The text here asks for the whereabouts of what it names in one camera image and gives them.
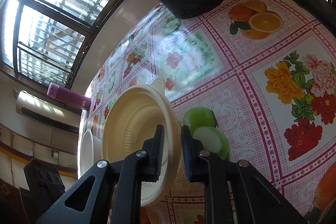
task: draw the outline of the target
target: table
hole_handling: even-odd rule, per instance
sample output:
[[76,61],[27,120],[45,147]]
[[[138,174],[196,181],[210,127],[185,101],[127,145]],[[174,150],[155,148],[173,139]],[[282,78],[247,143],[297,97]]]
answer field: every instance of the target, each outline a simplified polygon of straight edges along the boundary
[[[182,20],[159,4],[92,80],[79,140],[87,128],[102,139],[118,96],[162,77],[180,125],[191,107],[211,108],[232,161],[251,162],[304,215],[335,169],[335,49],[332,33],[293,0],[225,0]],[[202,224],[203,187],[188,183],[181,165],[150,212],[163,224]]]

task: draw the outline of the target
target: metal screw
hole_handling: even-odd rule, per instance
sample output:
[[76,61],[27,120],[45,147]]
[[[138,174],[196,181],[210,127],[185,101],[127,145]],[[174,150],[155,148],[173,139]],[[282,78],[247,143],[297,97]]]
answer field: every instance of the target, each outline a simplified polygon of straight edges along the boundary
[[99,168],[104,168],[107,165],[107,162],[105,160],[100,160],[97,162],[97,166]]
[[208,150],[202,150],[201,152],[199,152],[199,154],[200,154],[202,157],[210,156],[210,152],[209,152]]
[[143,150],[139,150],[137,153],[136,153],[136,156],[139,157],[139,158],[142,158],[146,155],[146,151],[143,151]]
[[239,161],[239,165],[240,165],[241,167],[248,167],[249,164],[250,164],[250,163],[249,163],[247,160],[240,160],[240,161]]

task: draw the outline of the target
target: checkered pattern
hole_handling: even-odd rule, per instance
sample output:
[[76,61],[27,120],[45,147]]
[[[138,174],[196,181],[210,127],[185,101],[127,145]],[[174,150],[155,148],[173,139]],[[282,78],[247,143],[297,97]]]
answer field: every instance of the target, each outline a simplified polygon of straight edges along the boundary
[[[182,20],[179,29],[168,37],[163,36],[162,25],[172,14],[164,9],[160,13],[155,12],[155,9],[151,11],[122,41],[125,47],[121,47],[119,55],[106,61],[103,79],[99,82],[97,75],[93,80],[92,105],[100,90],[103,99],[94,111],[91,106],[87,116],[82,116],[83,132],[92,126],[96,115],[99,119],[97,124],[101,125],[101,119],[104,119],[103,106],[113,96],[119,96],[126,90],[134,77],[143,74],[146,83],[150,84],[162,73],[158,60],[174,51],[189,34],[200,31],[221,65],[219,69],[176,92],[166,92],[179,124],[182,125],[183,115],[191,107],[202,105],[211,108],[219,129],[230,141],[231,160],[249,160],[301,214],[305,214],[313,200],[318,181],[335,161],[336,136],[330,137],[314,152],[289,163],[284,132],[279,131],[276,114],[272,112],[273,106],[263,93],[266,79],[261,81],[255,75],[270,67],[270,64],[282,60],[308,39],[316,41],[330,57],[329,60],[336,64],[336,39],[323,24],[292,0],[261,0],[268,10],[279,14],[284,22],[283,28],[267,39],[251,40],[239,33],[232,36],[228,11],[234,5],[246,1],[225,0],[208,13]],[[131,33],[140,28],[144,30],[142,34],[133,44],[127,44]],[[127,55],[144,42],[147,43],[145,58],[123,78]],[[107,79],[113,70],[117,71],[118,77],[115,88],[107,94]],[[97,135],[101,137],[99,127]],[[182,160],[171,191],[152,209],[163,224],[183,224],[185,210],[204,209],[204,188],[202,184],[187,181]]]

